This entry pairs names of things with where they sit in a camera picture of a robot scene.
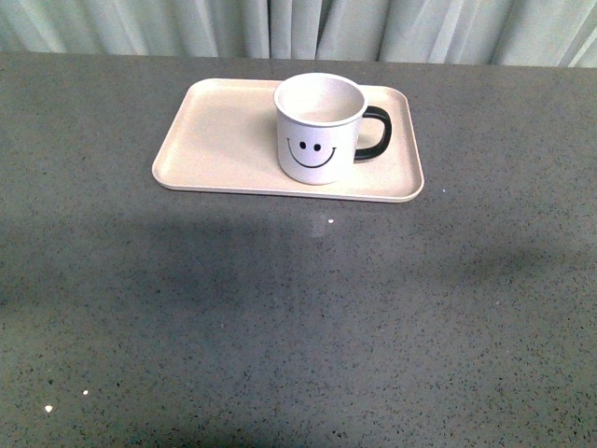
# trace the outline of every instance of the curtain fold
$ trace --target curtain fold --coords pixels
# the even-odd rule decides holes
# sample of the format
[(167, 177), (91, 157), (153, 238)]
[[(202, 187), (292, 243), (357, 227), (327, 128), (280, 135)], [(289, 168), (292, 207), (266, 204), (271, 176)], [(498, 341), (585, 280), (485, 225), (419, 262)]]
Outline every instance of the curtain fold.
[(0, 50), (597, 66), (597, 0), (0, 0)]

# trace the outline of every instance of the beige tray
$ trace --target beige tray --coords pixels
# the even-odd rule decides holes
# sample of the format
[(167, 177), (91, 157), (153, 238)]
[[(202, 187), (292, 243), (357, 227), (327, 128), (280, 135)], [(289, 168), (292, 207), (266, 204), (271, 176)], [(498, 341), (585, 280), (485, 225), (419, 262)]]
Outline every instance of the beige tray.
[[(394, 89), (364, 86), (370, 105), (392, 118), (390, 146), (378, 158), (356, 163), (333, 184), (305, 185), (288, 177), (276, 154), (273, 91), (281, 81), (205, 79), (187, 92), (156, 157), (152, 173), (168, 189), (270, 194), (402, 203), (423, 188), (423, 170), (406, 97)], [(382, 124), (364, 119), (360, 147), (375, 145)]]

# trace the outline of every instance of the mug rim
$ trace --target mug rim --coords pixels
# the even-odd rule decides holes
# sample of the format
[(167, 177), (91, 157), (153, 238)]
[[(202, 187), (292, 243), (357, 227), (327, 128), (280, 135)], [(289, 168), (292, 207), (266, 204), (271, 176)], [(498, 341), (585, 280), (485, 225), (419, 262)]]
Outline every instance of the mug rim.
[[(345, 119), (338, 119), (335, 121), (315, 121), (315, 120), (311, 120), (311, 119), (301, 119), (296, 116), (293, 116), (292, 114), (289, 114), (287, 111), (285, 111), (284, 108), (282, 107), (282, 105), (280, 103), (280, 95), (284, 91), (284, 88), (287, 87), (288, 84), (291, 83), (291, 81), (294, 81), (297, 78), (302, 78), (302, 77), (328, 78), (328, 79), (336, 79), (338, 81), (342, 81), (345, 84), (350, 85), (353, 89), (355, 89), (359, 93), (359, 95), (361, 96), (361, 98), (363, 100), (363, 104), (361, 105), (361, 108), (358, 110), (358, 112), (352, 114), (350, 117), (347, 117)], [(291, 119), (299, 124), (303, 124), (306, 126), (313, 126), (313, 127), (317, 127), (317, 128), (333, 128), (333, 127), (351, 123), (351, 122), (355, 121), (356, 119), (362, 117), (363, 114), (365, 113), (365, 110), (367, 109), (367, 106), (368, 106), (367, 97), (365, 96), (365, 94), (363, 93), (363, 91), (361, 90), (359, 85), (356, 84), (354, 81), (352, 81), (351, 79), (349, 79), (347, 77), (341, 77), (340, 75), (334, 75), (332, 73), (321, 73), (321, 72), (302, 73), (302, 74), (294, 75), (293, 77), (289, 77), (289, 78), (285, 79), (278, 85), (278, 87), (276, 87), (276, 90), (273, 93), (273, 102), (276, 105), (276, 109), (278, 109), (278, 111), (281, 114), (283, 114), (285, 117), (287, 117), (288, 119)]]

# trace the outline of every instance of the tray rim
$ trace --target tray rim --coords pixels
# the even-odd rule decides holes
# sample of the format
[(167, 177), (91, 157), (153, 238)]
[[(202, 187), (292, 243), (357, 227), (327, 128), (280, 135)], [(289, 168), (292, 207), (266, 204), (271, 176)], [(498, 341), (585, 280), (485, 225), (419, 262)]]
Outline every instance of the tray rim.
[(192, 192), (210, 192), (210, 193), (225, 193), (225, 194), (256, 194), (256, 195), (268, 195), (268, 196), (284, 196), (284, 197), (294, 197), (294, 198), (313, 198), (313, 199), (329, 199), (329, 200), (342, 200), (342, 201), (359, 201), (359, 202), (373, 202), (373, 203), (405, 203), (413, 200), (416, 198), (421, 191), (423, 190), (425, 180), (423, 175), (423, 167), (421, 164), (421, 156), (419, 155), (419, 148), (417, 145), (416, 135), (414, 133), (414, 127), (412, 124), (412, 116), (410, 113), (410, 105), (409, 99), (406, 97), (404, 93), (401, 91), (394, 89), (389, 86), (376, 86), (376, 85), (359, 85), (359, 87), (367, 90), (369, 88), (374, 88), (378, 90), (386, 90), (390, 91), (393, 95), (397, 95), (399, 100), (404, 103), (404, 107), (401, 107), (401, 112), (406, 112), (406, 119), (408, 120), (408, 126), (405, 126), (406, 131), (409, 137), (412, 138), (412, 152), (414, 156), (414, 160), (416, 161), (416, 175), (420, 179), (417, 188), (408, 195), (404, 196), (388, 196), (388, 195), (371, 195), (366, 193), (329, 193), (329, 192), (321, 192), (321, 191), (295, 191), (292, 189), (263, 189), (263, 188), (248, 188), (248, 187), (237, 187), (237, 188), (227, 188), (227, 187), (209, 187), (202, 189), (201, 187), (190, 186), (188, 184), (177, 184), (175, 182), (169, 182), (164, 179), (160, 172), (160, 156), (163, 157), (163, 152), (167, 150), (168, 143), (173, 138), (174, 130), (179, 121), (185, 118), (183, 113), (183, 107), (186, 105), (187, 101), (190, 101), (191, 96), (195, 93), (196, 90), (204, 87), (206, 84), (219, 84), (217, 89), (222, 89), (222, 85), (224, 88), (235, 88), (234, 84), (241, 83), (241, 84), (253, 84), (254, 86), (261, 84), (263, 89), (275, 89), (275, 87), (280, 84), (282, 80), (276, 79), (244, 79), (244, 78), (224, 78), (224, 77), (208, 77), (205, 79), (201, 79), (195, 83), (193, 83), (185, 93), (185, 96), (178, 107), (174, 119), (164, 137), (164, 140), (160, 146), (160, 150), (158, 151), (155, 160), (152, 163), (151, 172), (154, 179), (164, 188), (175, 190), (175, 191), (192, 191)]

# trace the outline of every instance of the smiley face mouth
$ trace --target smiley face mouth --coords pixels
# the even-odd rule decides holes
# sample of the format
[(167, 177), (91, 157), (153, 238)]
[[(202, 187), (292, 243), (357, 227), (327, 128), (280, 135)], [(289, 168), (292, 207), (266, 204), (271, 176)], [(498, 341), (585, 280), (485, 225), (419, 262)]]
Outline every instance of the smiley face mouth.
[(323, 163), (320, 163), (318, 165), (306, 165), (305, 163), (300, 162), (294, 155), (294, 153), (292, 152), (292, 147), (290, 147), (290, 139), (286, 138), (286, 142), (288, 143), (288, 150), (290, 151), (290, 155), (292, 156), (292, 158), (295, 160), (296, 163), (298, 163), (300, 166), (304, 166), (305, 168), (320, 168), (322, 166), (324, 166), (326, 163), (328, 163), (332, 157), (334, 157), (334, 153), (336, 152), (336, 148), (333, 147), (332, 148), (332, 153), (329, 155), (329, 157), (327, 158), (326, 161), (324, 161)]

